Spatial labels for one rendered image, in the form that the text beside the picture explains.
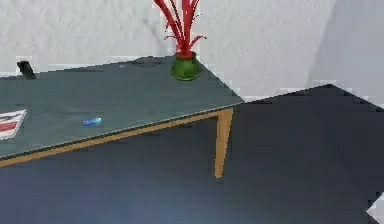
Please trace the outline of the small black object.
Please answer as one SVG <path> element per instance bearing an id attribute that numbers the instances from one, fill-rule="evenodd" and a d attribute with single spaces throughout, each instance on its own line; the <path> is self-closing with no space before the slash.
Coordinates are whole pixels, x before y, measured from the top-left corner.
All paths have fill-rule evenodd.
<path id="1" fill-rule="evenodd" d="M 36 78 L 33 69 L 28 61 L 19 61 L 17 66 L 25 79 L 33 80 Z"/>

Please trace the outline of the red houseplant in green pot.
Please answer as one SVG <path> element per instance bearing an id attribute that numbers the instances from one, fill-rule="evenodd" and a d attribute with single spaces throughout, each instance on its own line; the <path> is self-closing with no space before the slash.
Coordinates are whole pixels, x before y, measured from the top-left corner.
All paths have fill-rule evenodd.
<path id="1" fill-rule="evenodd" d="M 173 34 L 167 35 L 165 39 L 176 40 L 175 59 L 172 62 L 170 75 L 179 81 L 192 81 L 198 78 L 201 69 L 197 61 L 197 53 L 192 47 L 200 39 L 206 36 L 198 35 L 191 38 L 193 21 L 197 18 L 195 14 L 200 0 L 181 0 L 181 15 L 179 15 L 175 0 L 169 0 L 174 13 L 171 13 L 165 0 L 153 0 L 165 16 L 167 21 L 165 28 L 171 28 Z"/>

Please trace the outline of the grey table with wooden legs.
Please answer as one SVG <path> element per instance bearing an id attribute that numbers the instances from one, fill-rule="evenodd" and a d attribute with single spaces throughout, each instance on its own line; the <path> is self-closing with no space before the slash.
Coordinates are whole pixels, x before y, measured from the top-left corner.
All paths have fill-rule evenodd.
<path id="1" fill-rule="evenodd" d="M 233 109 L 243 100 L 208 68 L 192 81 L 174 79 L 173 61 L 147 56 L 33 80 L 0 77 L 0 113 L 27 110 L 17 135 L 0 141 L 0 167 L 214 117 L 214 174 L 222 177 Z"/>

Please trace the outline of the red and white book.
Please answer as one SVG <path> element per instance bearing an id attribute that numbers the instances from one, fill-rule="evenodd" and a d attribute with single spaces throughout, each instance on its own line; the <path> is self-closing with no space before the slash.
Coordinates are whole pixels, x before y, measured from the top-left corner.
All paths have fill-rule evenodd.
<path id="1" fill-rule="evenodd" d="M 0 113 L 0 141 L 12 139 L 23 123 L 27 110 Z"/>

